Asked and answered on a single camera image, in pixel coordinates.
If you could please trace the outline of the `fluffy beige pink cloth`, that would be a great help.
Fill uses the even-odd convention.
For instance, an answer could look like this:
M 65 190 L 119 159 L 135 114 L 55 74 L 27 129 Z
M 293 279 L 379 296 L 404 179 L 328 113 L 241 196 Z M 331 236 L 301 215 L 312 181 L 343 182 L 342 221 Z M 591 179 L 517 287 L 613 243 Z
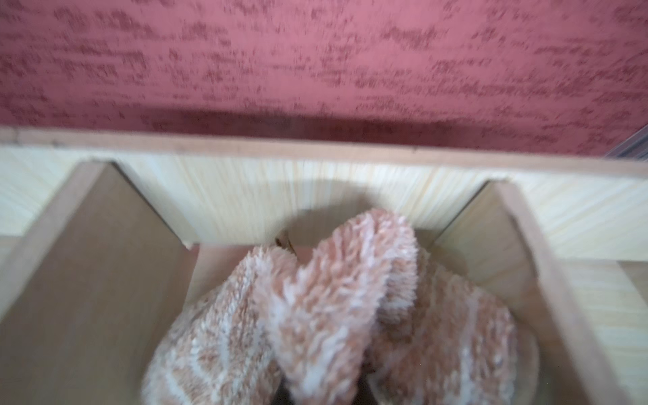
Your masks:
M 350 404 L 361 376 L 384 404 L 509 404 L 516 324 L 437 263 L 405 217 L 360 214 L 308 263 L 258 246 L 185 308 L 155 350 L 145 404 Z

